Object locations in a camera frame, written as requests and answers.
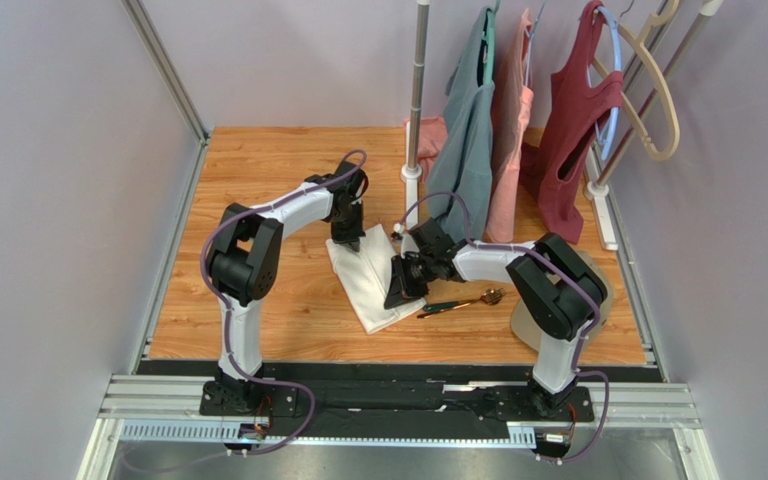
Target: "grey wall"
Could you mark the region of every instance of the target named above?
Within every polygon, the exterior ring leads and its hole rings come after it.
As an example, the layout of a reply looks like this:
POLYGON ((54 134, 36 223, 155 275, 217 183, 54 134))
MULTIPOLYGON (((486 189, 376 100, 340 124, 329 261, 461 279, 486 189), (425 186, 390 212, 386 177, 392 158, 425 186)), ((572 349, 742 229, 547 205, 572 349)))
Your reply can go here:
POLYGON ((677 156, 631 149, 612 188, 663 360, 691 384, 722 478, 768 478, 768 2, 725 2, 671 87, 677 156))
POLYGON ((119 2, 0 1, 0 478, 76 475, 195 153, 119 2))
MULTIPOLYGON (((416 1, 145 0, 204 122, 213 126, 401 125, 410 114, 416 1)), ((429 17, 423 113, 440 115, 466 35, 492 0, 435 0, 429 17)), ((562 67, 587 2, 549 1, 534 52, 533 125, 550 111, 549 75, 562 67)), ((617 15, 629 0, 604 2, 617 15)), ((634 31, 659 0, 637 0, 634 31)), ((504 54, 527 7, 505 0, 497 20, 504 54)), ((609 52, 604 42, 602 52, 609 52)))

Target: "beige hanger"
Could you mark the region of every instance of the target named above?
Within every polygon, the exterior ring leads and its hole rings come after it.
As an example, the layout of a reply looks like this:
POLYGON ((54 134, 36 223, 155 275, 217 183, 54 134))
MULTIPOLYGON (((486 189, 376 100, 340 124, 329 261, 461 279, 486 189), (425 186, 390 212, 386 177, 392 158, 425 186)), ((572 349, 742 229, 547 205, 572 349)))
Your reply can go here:
MULTIPOLYGON (((673 2, 673 7, 669 6, 666 12, 672 8, 676 11, 676 3, 677 1, 675 0, 673 2)), ((664 13, 663 15, 651 15, 645 24, 645 29, 652 29, 655 26, 661 25, 661 23, 653 22, 661 21, 662 23, 665 23, 670 20, 670 16, 668 17, 668 20, 663 19, 662 17, 664 17, 664 15, 664 13)), ((656 60, 653 59, 653 55, 651 55, 650 51, 644 46, 644 39, 646 39, 647 36, 639 35, 636 37, 623 24, 618 24, 618 33, 620 33, 621 37, 632 47, 635 54, 641 60, 641 63, 650 74, 650 78, 653 79, 653 86, 662 103, 662 111, 665 113, 665 122, 668 125, 670 133, 668 147, 662 151, 659 151, 656 148, 650 133, 648 133, 647 128, 644 126, 644 122, 642 122, 641 117, 638 116, 638 112, 633 108, 632 103, 630 103, 627 96, 624 93, 621 93, 623 97, 624 113, 629 117, 633 130, 635 130, 635 133, 644 144, 644 149, 647 152, 647 155, 653 160, 667 160, 674 155, 677 151, 677 146, 680 144, 680 123, 677 120, 677 111, 674 109, 674 99, 671 97, 671 91, 668 90, 668 83, 665 81, 665 77, 662 75, 662 70, 660 70, 659 65, 656 64, 656 60)), ((609 71, 606 67, 604 67, 596 58, 594 59, 594 68, 603 78, 606 78, 609 75, 609 71)))
POLYGON ((641 27, 641 32, 639 32, 637 40, 640 40, 641 43, 644 43, 654 28, 670 22, 671 19, 674 18, 674 15, 677 13, 677 8, 679 6, 680 0, 671 0, 667 5, 665 5, 665 9, 662 11, 662 14, 657 15, 655 13, 651 13, 647 17, 647 21, 644 22, 644 26, 641 27))

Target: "white towel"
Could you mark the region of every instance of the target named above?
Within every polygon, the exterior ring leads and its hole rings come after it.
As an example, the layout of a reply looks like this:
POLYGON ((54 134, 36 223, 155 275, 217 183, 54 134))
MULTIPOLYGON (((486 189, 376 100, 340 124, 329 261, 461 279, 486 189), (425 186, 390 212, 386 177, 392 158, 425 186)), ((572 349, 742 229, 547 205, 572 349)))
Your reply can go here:
POLYGON ((379 224, 360 239, 360 252, 327 240, 331 266, 349 297, 354 313, 368 335, 387 328, 425 305, 425 299, 384 309, 390 287, 390 259, 396 254, 390 238, 379 224))

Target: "metal pole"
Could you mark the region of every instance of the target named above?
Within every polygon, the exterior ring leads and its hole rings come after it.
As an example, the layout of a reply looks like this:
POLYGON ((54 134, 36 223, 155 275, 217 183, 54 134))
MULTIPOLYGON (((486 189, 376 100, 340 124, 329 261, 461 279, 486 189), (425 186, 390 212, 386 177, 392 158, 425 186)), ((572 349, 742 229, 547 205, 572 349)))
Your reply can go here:
MULTIPOLYGON (((698 14, 697 18, 695 18, 694 23, 692 23, 692 26, 689 27, 689 31, 686 32, 686 36, 683 37, 683 41, 680 42, 680 46, 677 47, 677 51, 674 52, 674 56, 671 57, 671 61, 668 62, 668 66, 665 67, 665 71, 663 72, 665 80, 671 79, 671 76, 674 74, 674 72, 676 72, 677 67, 685 59, 686 54, 689 52, 692 44, 695 42, 695 40, 697 40, 698 35, 700 34, 704 25, 709 22, 711 17, 712 15, 698 14)), ((644 118, 650 112, 650 108, 653 106, 654 100, 656 100, 655 89, 652 90, 650 95, 647 96, 647 100, 644 101, 641 110, 638 112, 638 116, 642 121, 644 121, 644 118)), ((606 168, 604 168, 603 172, 600 174, 600 178, 598 178, 597 182, 595 182, 598 187, 603 187, 609 183, 609 176, 612 175, 613 171, 615 171, 615 168, 618 166, 618 161, 621 159, 621 157, 624 156, 627 148, 629 148, 633 133, 634 131, 632 128, 628 129, 626 133, 624 133, 624 137, 621 139, 620 143, 618 143, 618 148, 615 149, 615 152, 612 154, 612 157, 609 158, 609 162, 606 164, 606 168)))
POLYGON ((428 36, 428 9, 431 0, 417 0, 417 41, 414 52, 414 85, 411 95, 411 130, 408 140, 408 170, 417 168, 417 144, 422 118, 422 81, 425 73, 425 44, 428 36))
POLYGON ((159 39, 159 34, 156 33, 156 28, 153 26, 153 22, 151 22, 142 0, 122 0, 121 3, 127 9, 127 13, 130 14, 130 18, 141 35, 145 47, 150 52, 150 56, 153 57, 159 73, 165 79, 165 83, 168 84, 171 96, 174 97, 174 101, 180 107, 183 118, 186 119, 186 123, 189 124, 189 128, 192 129, 192 133, 195 134, 201 145, 204 145, 210 137, 210 131, 204 126, 201 117, 198 116, 198 112, 195 109, 195 104, 192 102, 189 94, 186 93, 183 81, 180 80, 177 70, 171 64, 171 58, 168 56, 168 52, 165 51, 165 47, 159 39))

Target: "teal shirt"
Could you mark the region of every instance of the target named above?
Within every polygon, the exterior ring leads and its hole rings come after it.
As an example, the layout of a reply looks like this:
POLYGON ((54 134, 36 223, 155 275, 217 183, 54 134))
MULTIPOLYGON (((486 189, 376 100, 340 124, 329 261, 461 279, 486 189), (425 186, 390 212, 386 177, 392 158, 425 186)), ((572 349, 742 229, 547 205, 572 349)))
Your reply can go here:
MULTIPOLYGON (((490 109, 494 84, 492 81, 481 84, 484 68, 493 69, 492 60, 483 65, 482 36, 490 10, 482 9, 449 79, 446 91, 449 100, 443 110, 446 143, 426 181, 427 193, 452 191, 464 199, 470 212, 470 237, 479 240, 487 223, 492 188, 490 109)), ((457 242, 464 238, 464 212, 454 199, 448 196, 430 198, 428 210, 453 240, 457 242)))

